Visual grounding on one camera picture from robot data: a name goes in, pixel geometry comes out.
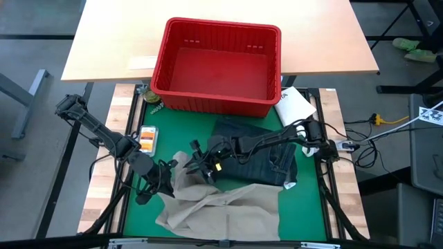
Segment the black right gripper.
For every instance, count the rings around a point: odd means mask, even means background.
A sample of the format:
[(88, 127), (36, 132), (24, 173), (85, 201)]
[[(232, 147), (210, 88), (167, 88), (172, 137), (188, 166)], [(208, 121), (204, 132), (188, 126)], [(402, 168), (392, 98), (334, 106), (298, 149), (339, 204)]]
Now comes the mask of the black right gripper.
[[(220, 163), (227, 158), (234, 158), (239, 160), (238, 156), (238, 137), (232, 136), (221, 136), (215, 135), (211, 136), (207, 140), (208, 154), (206, 156), (206, 161), (208, 163)], [(187, 170), (200, 170), (201, 158), (193, 156), (185, 165), (184, 168)], [(213, 170), (204, 169), (202, 171), (202, 176), (209, 185), (215, 183), (213, 177)]]

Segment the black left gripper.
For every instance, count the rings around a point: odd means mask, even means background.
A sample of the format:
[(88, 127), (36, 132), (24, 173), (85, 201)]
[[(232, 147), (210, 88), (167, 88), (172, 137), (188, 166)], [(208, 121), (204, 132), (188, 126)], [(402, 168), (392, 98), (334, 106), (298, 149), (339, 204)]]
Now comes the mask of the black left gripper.
[(171, 169), (175, 168), (177, 165), (178, 161), (175, 159), (168, 162), (159, 160), (157, 164), (154, 164), (153, 168), (151, 168), (148, 174), (148, 178), (150, 180), (148, 192), (151, 195), (162, 193), (174, 198), (174, 190), (171, 184)]

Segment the tan garment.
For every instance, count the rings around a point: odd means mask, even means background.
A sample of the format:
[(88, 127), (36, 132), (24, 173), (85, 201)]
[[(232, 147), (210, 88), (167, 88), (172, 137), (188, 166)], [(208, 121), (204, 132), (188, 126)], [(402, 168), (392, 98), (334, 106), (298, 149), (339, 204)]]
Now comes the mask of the tan garment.
[(156, 224), (182, 237), (234, 241), (279, 241), (278, 195), (281, 187), (250, 184), (221, 191), (198, 175), (187, 175), (190, 157), (172, 157), (174, 197), (160, 193), (163, 211)]

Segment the dark blue denim jeans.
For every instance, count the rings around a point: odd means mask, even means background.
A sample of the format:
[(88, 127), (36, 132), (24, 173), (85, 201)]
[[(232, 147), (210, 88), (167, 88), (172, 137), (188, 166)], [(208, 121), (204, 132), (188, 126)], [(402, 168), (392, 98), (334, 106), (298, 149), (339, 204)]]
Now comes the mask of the dark blue denim jeans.
[[(268, 129), (230, 118), (218, 119), (213, 129), (213, 135), (225, 137), (256, 137), (268, 132)], [(289, 143), (261, 149), (244, 165), (234, 158), (227, 158), (221, 162), (218, 177), (275, 186), (282, 186), (285, 181), (295, 183), (298, 173), (295, 153), (296, 145)]]

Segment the red plastic laundry bin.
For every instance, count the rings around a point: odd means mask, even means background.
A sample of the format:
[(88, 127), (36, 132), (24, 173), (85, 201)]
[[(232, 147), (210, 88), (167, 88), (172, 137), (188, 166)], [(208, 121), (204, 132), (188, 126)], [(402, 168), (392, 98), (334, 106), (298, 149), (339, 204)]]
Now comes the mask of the red plastic laundry bin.
[(277, 26), (171, 18), (150, 87), (170, 109), (263, 118), (281, 98)]

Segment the orange and white box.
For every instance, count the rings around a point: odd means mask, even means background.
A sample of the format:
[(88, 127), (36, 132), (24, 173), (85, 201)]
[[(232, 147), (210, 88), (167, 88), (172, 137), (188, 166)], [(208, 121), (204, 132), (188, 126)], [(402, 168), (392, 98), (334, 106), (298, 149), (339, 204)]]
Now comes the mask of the orange and white box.
[(143, 125), (140, 129), (138, 142), (141, 145), (140, 151), (153, 157), (156, 153), (159, 129), (155, 126)]

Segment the small pineapple plant ornament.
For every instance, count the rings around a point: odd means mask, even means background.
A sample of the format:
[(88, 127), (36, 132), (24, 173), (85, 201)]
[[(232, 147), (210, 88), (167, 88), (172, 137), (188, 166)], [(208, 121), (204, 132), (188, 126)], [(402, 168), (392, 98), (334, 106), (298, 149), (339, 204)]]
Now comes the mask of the small pineapple plant ornament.
[(159, 112), (161, 109), (165, 107), (164, 102), (162, 101), (161, 97), (157, 94), (155, 94), (148, 85), (144, 84), (137, 88), (137, 92), (142, 95), (144, 101), (148, 105), (152, 105), (153, 109), (150, 111), (151, 115), (154, 115), (155, 113)]

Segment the green table mat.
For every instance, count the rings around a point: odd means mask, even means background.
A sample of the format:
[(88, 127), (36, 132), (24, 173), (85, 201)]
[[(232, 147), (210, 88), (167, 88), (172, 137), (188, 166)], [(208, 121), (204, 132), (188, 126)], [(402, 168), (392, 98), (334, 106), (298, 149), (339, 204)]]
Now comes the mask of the green table mat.
[[(205, 148), (207, 139), (213, 133), (217, 114), (197, 113), (162, 108), (152, 113), (148, 106), (143, 118), (144, 125), (159, 129), (155, 160), (169, 161), (178, 151), (191, 153), (190, 142), (198, 140)], [(301, 149), (294, 156), (298, 168), (297, 183), (278, 195), (279, 236), (283, 241), (324, 241), (326, 228), (323, 206), (318, 188), (318, 178), (313, 158), (306, 157)], [(159, 195), (153, 196), (145, 205), (136, 203), (131, 193), (125, 215), (125, 236), (172, 238), (174, 234), (155, 220), (163, 211), (164, 204)]]

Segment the white paper label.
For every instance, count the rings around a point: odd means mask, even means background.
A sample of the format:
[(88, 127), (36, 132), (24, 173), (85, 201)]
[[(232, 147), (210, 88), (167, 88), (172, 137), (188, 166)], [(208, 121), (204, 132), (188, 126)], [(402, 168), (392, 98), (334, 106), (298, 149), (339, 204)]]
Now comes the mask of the white paper label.
[(130, 70), (154, 69), (157, 63), (157, 56), (132, 57), (128, 63)]

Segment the light wooden table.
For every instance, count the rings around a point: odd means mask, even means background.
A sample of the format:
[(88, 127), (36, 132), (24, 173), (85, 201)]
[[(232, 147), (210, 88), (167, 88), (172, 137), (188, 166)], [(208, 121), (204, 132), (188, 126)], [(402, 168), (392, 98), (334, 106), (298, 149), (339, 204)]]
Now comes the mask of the light wooden table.
[(153, 69), (128, 69), (129, 60), (157, 56), (173, 17), (277, 26), (284, 75), (379, 69), (349, 0), (87, 0), (62, 80), (151, 77)]

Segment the grey metal table leg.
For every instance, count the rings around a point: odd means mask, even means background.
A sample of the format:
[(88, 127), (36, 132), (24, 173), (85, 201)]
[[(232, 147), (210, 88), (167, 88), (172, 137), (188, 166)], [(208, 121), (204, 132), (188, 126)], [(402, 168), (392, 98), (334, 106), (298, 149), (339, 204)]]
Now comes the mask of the grey metal table leg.
[(30, 88), (26, 90), (4, 74), (0, 73), (0, 92), (6, 94), (23, 106), (17, 116), (14, 129), (11, 133), (12, 139), (22, 139), (25, 136), (25, 130), (31, 111), (33, 110), (36, 95), (39, 92), (40, 86), (49, 75), (50, 74), (46, 69), (40, 69)]

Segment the dark grey box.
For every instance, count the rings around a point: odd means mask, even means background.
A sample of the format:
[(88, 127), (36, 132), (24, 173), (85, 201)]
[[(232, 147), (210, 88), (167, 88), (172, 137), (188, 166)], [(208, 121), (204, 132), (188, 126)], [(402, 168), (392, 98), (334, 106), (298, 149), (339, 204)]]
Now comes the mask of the dark grey box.
[(404, 185), (364, 196), (363, 209), (372, 240), (401, 246), (431, 242), (435, 195)]

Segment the grey cabinet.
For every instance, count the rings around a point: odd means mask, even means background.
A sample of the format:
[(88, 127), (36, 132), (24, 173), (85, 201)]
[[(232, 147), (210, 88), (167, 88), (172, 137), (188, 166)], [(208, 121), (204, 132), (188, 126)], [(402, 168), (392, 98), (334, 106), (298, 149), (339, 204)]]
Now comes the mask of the grey cabinet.
[(425, 107), (421, 95), (409, 98), (411, 182), (420, 189), (443, 196), (443, 126), (419, 119)]

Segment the white logo sign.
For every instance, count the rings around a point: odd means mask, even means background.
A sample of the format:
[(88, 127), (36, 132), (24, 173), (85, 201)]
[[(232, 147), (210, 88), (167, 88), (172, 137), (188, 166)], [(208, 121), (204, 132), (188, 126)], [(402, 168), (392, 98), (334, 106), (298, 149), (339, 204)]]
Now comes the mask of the white logo sign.
[(419, 107), (419, 119), (424, 122), (443, 126), (443, 111)]

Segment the green shoe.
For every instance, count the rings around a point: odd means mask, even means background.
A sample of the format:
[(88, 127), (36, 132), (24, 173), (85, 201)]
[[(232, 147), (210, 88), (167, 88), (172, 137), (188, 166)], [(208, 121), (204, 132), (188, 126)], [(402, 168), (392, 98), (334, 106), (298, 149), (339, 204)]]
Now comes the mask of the green shoe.
[(409, 39), (405, 39), (405, 38), (395, 38), (392, 41), (392, 45), (395, 48), (398, 48), (400, 50), (406, 50), (406, 51), (412, 51), (415, 50), (417, 48), (417, 46), (419, 45), (420, 41), (414, 41), (414, 40), (409, 40)]
[(415, 49), (405, 54), (404, 58), (416, 62), (433, 63), (437, 55), (430, 50)]

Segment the black desk frame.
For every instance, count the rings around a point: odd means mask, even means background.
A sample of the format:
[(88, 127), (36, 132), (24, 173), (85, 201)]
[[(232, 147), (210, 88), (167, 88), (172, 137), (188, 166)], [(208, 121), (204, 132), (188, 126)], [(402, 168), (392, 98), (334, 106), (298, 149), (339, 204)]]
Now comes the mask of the black desk frame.
[[(365, 35), (367, 42), (370, 42), (370, 50), (373, 50), (379, 42), (391, 42), (395, 38), (406, 38), (423, 40), (431, 36), (431, 33), (424, 23), (424, 20), (420, 16), (418, 10), (415, 7), (415, 2), (418, 0), (350, 0), (351, 3), (392, 3), (404, 5), (401, 12), (392, 20), (392, 22), (386, 27), (386, 29), (380, 35)], [(438, 21), (443, 22), (443, 0), (426, 0), (430, 4), (432, 11), (436, 14)], [(390, 29), (402, 18), (405, 12), (410, 12), (413, 16), (414, 22), (419, 28), (421, 35), (387, 35)], [(437, 65), (439, 68), (436, 72), (430, 74), (427, 78), (417, 83), (414, 86), (390, 86), (390, 85), (378, 85), (376, 86), (377, 93), (379, 94), (436, 94), (443, 91), (443, 86), (435, 86), (438, 82), (443, 81), (443, 57), (437, 57)]]

